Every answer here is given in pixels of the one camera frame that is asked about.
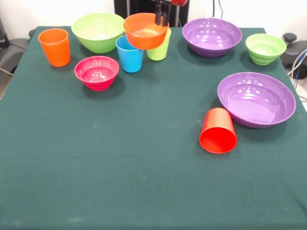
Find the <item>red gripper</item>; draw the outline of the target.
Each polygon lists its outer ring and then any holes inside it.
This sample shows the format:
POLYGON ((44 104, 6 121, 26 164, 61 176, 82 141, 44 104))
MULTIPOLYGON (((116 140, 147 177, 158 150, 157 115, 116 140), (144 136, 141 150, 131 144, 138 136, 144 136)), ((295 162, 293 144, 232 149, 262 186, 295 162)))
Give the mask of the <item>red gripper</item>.
POLYGON ((161 17, 163 17, 163 26, 168 26, 171 13, 171 5, 186 5, 188 0, 153 0, 156 3, 155 7, 155 23, 161 24, 161 17))

